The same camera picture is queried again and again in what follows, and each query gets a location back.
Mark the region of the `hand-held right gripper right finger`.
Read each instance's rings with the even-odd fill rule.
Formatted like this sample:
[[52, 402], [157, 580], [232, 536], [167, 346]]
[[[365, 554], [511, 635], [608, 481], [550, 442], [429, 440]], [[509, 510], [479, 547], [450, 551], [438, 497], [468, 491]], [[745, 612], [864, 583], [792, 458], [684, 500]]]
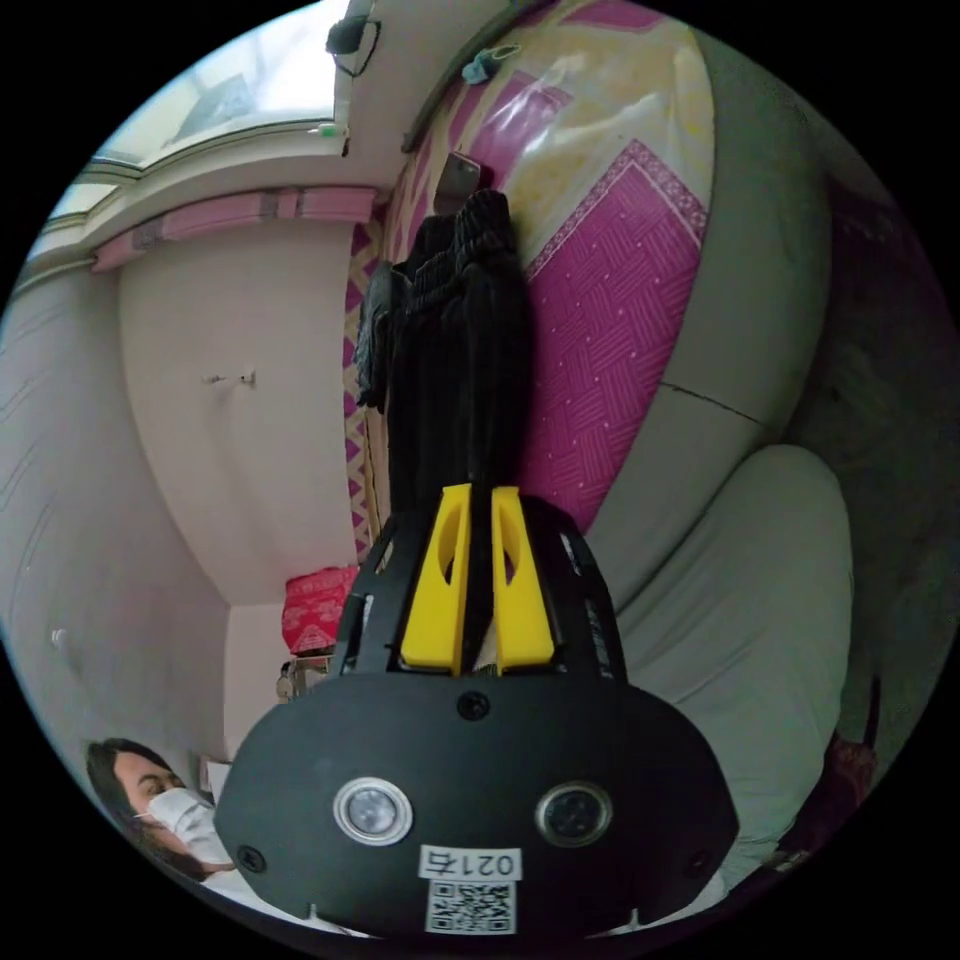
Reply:
[[516, 487], [491, 499], [493, 625], [499, 674], [551, 672], [555, 644], [534, 541]]

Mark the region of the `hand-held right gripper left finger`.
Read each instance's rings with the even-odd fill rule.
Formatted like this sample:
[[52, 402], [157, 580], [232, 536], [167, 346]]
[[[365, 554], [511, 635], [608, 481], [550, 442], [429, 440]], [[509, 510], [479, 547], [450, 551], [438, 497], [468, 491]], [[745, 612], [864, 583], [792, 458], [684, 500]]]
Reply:
[[444, 488], [430, 526], [400, 645], [412, 670], [462, 671], [471, 492], [468, 483]]

